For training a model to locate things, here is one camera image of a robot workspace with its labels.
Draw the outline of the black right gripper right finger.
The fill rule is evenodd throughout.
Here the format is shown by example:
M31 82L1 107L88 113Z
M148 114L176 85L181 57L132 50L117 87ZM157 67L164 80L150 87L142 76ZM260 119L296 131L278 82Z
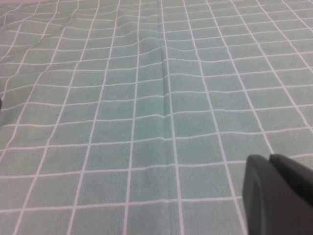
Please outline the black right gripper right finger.
M287 185L287 195L279 199L281 224L290 235L313 233L313 171L280 154L269 161Z

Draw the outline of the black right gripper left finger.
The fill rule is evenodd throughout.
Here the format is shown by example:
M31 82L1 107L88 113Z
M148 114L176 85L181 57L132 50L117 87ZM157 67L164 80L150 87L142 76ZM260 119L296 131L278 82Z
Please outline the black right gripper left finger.
M250 235L290 234L288 200L293 192L265 157L248 156L242 197Z

